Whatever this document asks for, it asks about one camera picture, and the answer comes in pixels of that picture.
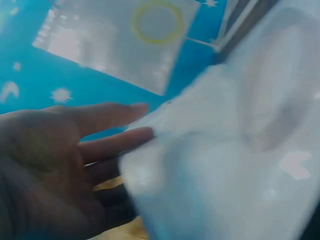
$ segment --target blue tablecloth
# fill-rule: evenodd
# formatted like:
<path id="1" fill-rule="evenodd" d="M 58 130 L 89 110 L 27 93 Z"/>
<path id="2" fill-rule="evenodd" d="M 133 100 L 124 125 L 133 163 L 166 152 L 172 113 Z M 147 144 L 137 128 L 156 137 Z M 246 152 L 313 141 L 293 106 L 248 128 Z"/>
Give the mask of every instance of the blue tablecloth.
<path id="1" fill-rule="evenodd" d="M 218 34 L 227 0 L 216 1 L 216 7 L 206 4 L 205 0 L 199 2 L 204 4 L 198 11 L 188 37 L 209 43 Z M 214 61 L 211 47 L 186 40 L 166 94 L 159 96 L 33 47 L 32 42 L 50 8 L 48 0 L 0 1 L 0 96 L 2 94 L 3 98 L 0 113 L 52 106 L 57 103 L 53 99 L 56 93 L 67 98 L 68 106 L 146 102 L 152 111 L 178 95 Z M 112 129 L 92 138 L 119 131 L 121 129 Z"/>

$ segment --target white star pattern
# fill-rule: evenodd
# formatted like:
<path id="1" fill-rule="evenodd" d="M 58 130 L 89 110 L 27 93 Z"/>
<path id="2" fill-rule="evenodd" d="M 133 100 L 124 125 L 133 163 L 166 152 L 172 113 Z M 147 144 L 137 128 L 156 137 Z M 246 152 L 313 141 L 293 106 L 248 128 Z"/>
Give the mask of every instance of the white star pattern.
<path id="1" fill-rule="evenodd" d="M 12 9 L 12 10 L 10 11 L 10 14 L 11 14 L 11 15 L 16 15 L 18 12 L 19 12 L 19 8 L 18 8 L 18 7 L 15 7 L 14 9 Z"/>
<path id="2" fill-rule="evenodd" d="M 16 61 L 13 63 L 13 70 L 17 71 L 17 72 L 20 72 L 21 70 L 21 63 Z"/>
<path id="3" fill-rule="evenodd" d="M 53 99 L 55 104 L 65 104 L 72 99 L 71 92 L 66 88 L 58 88 L 51 93 L 52 96 L 50 98 Z"/>
<path id="4" fill-rule="evenodd" d="M 218 2 L 214 1 L 214 0 L 206 0 L 204 4 L 207 5 L 208 8 L 211 8 L 211 7 L 215 7 L 216 8 Z"/>

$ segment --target plastic packaging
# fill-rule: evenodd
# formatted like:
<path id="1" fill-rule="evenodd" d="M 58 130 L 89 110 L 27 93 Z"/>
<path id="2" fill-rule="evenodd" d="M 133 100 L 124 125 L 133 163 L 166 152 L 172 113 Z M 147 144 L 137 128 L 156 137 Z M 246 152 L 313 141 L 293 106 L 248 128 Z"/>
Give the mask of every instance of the plastic packaging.
<path id="1" fill-rule="evenodd" d="M 33 45 L 162 95 L 199 6 L 194 0 L 57 0 Z"/>
<path id="2" fill-rule="evenodd" d="M 320 191 L 320 4 L 281 1 L 225 65 L 132 126 L 121 172 L 155 240 L 297 240 Z"/>

